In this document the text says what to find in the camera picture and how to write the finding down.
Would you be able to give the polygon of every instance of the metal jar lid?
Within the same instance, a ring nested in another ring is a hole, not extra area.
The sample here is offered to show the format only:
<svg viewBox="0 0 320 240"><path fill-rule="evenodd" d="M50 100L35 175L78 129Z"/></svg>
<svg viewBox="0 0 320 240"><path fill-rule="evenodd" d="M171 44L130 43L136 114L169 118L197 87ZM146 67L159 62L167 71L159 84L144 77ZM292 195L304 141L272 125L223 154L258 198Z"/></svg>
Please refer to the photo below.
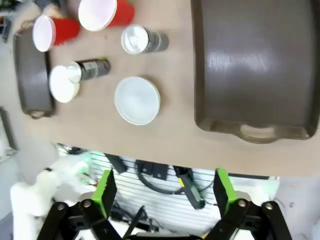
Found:
<svg viewBox="0 0 320 240"><path fill-rule="evenodd" d="M121 35L121 44L128 54L141 54L149 44L149 33L140 25L128 26Z"/></svg>
<svg viewBox="0 0 320 240"><path fill-rule="evenodd" d="M70 62L66 67L66 70L67 70L67 77L70 82L72 82L73 84L78 84L81 81L82 70L81 70L81 66L77 62L75 61Z"/></svg>

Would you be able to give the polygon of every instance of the black cable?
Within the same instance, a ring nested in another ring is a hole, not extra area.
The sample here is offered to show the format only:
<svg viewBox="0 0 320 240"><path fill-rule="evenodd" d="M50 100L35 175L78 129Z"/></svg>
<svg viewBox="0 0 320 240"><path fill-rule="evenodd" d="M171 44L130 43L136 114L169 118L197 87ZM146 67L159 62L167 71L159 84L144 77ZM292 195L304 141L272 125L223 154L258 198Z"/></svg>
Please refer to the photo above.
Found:
<svg viewBox="0 0 320 240"><path fill-rule="evenodd" d="M145 213L145 206L143 205L142 207L140 207L140 209L138 210L138 212L136 213L136 215L132 219L131 224L129 225L129 228L127 229L127 231L123 235L124 239L128 238L132 234L133 230L138 225L138 223L141 220L144 213Z"/></svg>
<svg viewBox="0 0 320 240"><path fill-rule="evenodd" d="M66 146L62 143L58 143L57 144L60 148L62 148L67 154L70 155L79 155L82 154L84 152L86 152L86 150L79 148L79 147L75 147L75 146Z"/></svg>
<svg viewBox="0 0 320 240"><path fill-rule="evenodd" d="M92 181L95 182L95 184L97 184L99 181L97 179L94 179L92 176L90 176L88 173L83 172L83 175L85 175L86 177L90 178Z"/></svg>
<svg viewBox="0 0 320 240"><path fill-rule="evenodd" d="M213 179L212 182L211 182L208 186L206 186L205 188L199 190L199 193L202 193L203 191L205 191L205 190L207 190L208 188L210 188L210 187L214 184L214 181L215 181L215 180Z"/></svg>
<svg viewBox="0 0 320 240"><path fill-rule="evenodd" d="M161 228L161 229L164 229L164 230L165 230L165 228L160 224L160 222L158 222L158 220L157 220L157 219L155 219L154 217L149 217L149 219L151 219L152 221L155 221L155 222L156 222L156 224L158 224L158 227L159 227L159 228Z"/></svg>
<svg viewBox="0 0 320 240"><path fill-rule="evenodd" d="M280 201L280 199L279 198L277 198L277 197L275 197L274 198L274 201L275 202L279 202L280 203L280 205L283 207L283 216L285 217L286 215L287 215L287 208L286 208L286 206L283 204L283 202L282 201Z"/></svg>
<svg viewBox="0 0 320 240"><path fill-rule="evenodd" d="M126 217L130 221L132 221L132 219L134 218L134 216L131 213L120 207L119 203L116 200L114 201L114 204L112 206L112 211L119 213L120 215Z"/></svg>
<svg viewBox="0 0 320 240"><path fill-rule="evenodd" d="M212 206L218 206L218 204L216 204L216 203L208 202L205 198L203 198L203 200L205 201L206 204L209 204L209 205L212 205Z"/></svg>
<svg viewBox="0 0 320 240"><path fill-rule="evenodd" d="M157 193L160 193L160 194L165 194L165 195L181 195L184 190L183 188L181 187L180 189L178 190L166 190L166 189L163 189L163 188L160 188L160 187L157 187L155 185L153 185L152 183L150 183L142 174L142 166L139 166L137 162L135 162L134 164L134 168L135 168L135 171L136 171L136 175L138 176L139 180L146 186L148 187L149 189L157 192Z"/></svg>

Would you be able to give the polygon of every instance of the yellow label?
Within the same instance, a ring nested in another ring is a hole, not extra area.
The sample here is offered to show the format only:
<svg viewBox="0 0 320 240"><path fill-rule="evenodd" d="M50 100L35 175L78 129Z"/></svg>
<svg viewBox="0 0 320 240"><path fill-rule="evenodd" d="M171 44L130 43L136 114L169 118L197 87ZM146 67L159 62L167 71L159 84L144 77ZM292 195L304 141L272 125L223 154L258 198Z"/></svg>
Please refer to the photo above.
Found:
<svg viewBox="0 0 320 240"><path fill-rule="evenodd" d="M182 181L182 179L181 178L178 178L179 179L179 183L180 183L180 185L181 185L181 187L185 187L185 185L184 185L184 182Z"/></svg>
<svg viewBox="0 0 320 240"><path fill-rule="evenodd" d="M208 234L209 234L208 232L203 234L201 238L205 239L208 236Z"/></svg>

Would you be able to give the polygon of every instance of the white plate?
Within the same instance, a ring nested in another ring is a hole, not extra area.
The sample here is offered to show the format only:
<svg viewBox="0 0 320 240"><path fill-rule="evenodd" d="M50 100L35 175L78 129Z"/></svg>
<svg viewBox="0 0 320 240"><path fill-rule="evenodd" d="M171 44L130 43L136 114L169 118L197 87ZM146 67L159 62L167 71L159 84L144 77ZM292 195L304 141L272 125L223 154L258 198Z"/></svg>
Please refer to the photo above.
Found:
<svg viewBox="0 0 320 240"><path fill-rule="evenodd" d="M70 102L79 92L80 84L69 81L65 66L54 67L51 70L49 82L52 96L60 103Z"/></svg>
<svg viewBox="0 0 320 240"><path fill-rule="evenodd" d="M121 117L134 125L152 122L159 112L160 102L158 89L142 77L127 77L115 90L116 109Z"/></svg>

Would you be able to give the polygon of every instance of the gray floor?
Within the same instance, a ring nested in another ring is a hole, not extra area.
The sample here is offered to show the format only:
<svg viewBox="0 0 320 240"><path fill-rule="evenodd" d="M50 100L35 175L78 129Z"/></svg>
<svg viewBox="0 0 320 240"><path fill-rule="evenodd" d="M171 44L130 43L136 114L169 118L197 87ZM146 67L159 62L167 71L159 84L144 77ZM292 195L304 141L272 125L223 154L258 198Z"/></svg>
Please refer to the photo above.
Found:
<svg viewBox="0 0 320 240"><path fill-rule="evenodd" d="M13 216L9 214L0 220L0 239L12 240L13 238Z"/></svg>
<svg viewBox="0 0 320 240"><path fill-rule="evenodd" d="M12 46L0 42L0 106L10 115L18 145L16 159L28 183L57 159L46 139L26 134L17 91ZM277 198L294 240L311 240L312 226L320 218L320 178L282 178Z"/></svg>

